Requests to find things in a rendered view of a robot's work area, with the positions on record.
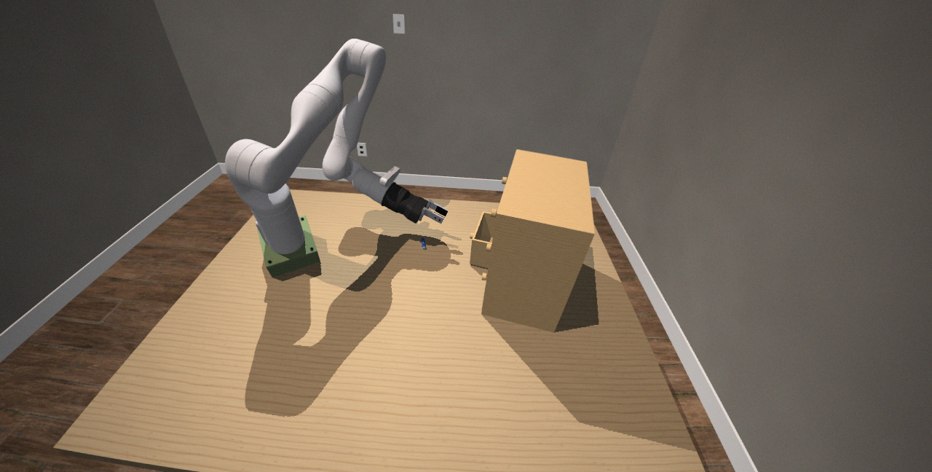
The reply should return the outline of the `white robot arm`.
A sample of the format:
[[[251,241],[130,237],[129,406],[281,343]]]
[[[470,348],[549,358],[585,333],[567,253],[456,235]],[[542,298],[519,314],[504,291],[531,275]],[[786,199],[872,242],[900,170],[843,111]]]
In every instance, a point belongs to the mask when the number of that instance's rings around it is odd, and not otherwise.
[[[275,253],[293,253],[305,242],[286,182],[309,147],[341,111],[343,80],[350,74],[364,77],[363,86],[337,118],[333,140],[324,154],[323,173],[333,181],[345,178],[354,189],[368,196],[369,187],[378,175],[364,169],[349,155],[358,144],[364,116],[382,79],[385,63],[384,48],[350,39],[294,98],[291,130],[280,146],[272,148],[243,139],[229,148],[224,159],[229,180],[252,210],[261,237]]]

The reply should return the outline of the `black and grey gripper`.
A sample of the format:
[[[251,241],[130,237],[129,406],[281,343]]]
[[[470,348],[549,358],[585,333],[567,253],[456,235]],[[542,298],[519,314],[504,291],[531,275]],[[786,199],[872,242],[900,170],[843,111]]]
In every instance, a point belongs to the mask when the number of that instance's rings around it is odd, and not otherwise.
[[[428,216],[438,223],[442,223],[447,212],[446,208],[434,203],[431,199],[424,200],[422,197],[412,195],[409,190],[404,189],[394,182],[400,172],[399,167],[393,167],[387,171],[385,176],[377,176],[368,190],[370,199],[382,204],[393,212],[403,214],[406,219],[417,223],[423,216]],[[432,208],[435,212],[430,211]],[[443,216],[441,216],[443,214]]]

